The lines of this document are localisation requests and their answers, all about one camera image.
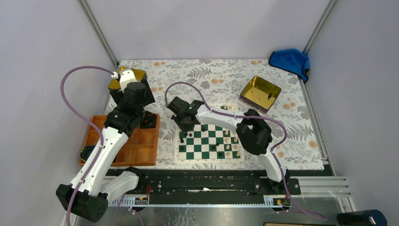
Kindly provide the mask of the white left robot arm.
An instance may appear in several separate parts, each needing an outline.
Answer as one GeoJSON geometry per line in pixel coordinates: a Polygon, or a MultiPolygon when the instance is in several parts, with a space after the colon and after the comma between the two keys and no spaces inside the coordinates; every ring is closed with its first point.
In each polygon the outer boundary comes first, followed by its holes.
{"type": "Polygon", "coordinates": [[[102,218],[108,204],[116,198],[131,190],[136,194],[145,190],[146,181],[134,167],[126,168],[106,184],[103,184],[103,180],[120,149],[133,131],[140,127],[145,116],[144,108],[155,101],[145,71],[132,68],[109,71],[111,77],[119,82],[122,94],[117,106],[108,113],[104,128],[99,129],[91,120],[78,113],[65,97],[66,79],[81,69],[85,69],[85,66],[74,68],[63,77],[61,96],[77,116],[98,132],[99,140],[78,174],[69,184],[60,184],[56,190],[56,196],[66,210],[67,225],[71,224],[71,214],[95,223],[102,218]]]}

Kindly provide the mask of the gold tin with chess pieces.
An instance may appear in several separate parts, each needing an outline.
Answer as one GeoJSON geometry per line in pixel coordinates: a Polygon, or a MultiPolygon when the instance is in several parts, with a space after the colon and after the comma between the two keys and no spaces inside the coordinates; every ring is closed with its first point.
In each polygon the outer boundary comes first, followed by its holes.
{"type": "Polygon", "coordinates": [[[254,76],[241,91],[239,100],[261,113],[267,113],[281,91],[282,89],[277,85],[254,76]]]}

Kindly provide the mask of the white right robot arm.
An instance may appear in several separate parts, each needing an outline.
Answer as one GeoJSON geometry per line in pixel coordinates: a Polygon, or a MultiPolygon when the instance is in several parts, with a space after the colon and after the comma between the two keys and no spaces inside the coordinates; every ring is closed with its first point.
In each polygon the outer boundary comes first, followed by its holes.
{"type": "Polygon", "coordinates": [[[189,104],[178,97],[168,103],[167,108],[173,112],[171,119],[182,132],[187,132],[200,124],[211,124],[235,131],[244,150],[257,156],[265,168],[271,190],[281,194],[288,189],[290,173],[272,155],[271,128],[256,110],[233,112],[210,107],[199,100],[189,104]]]}

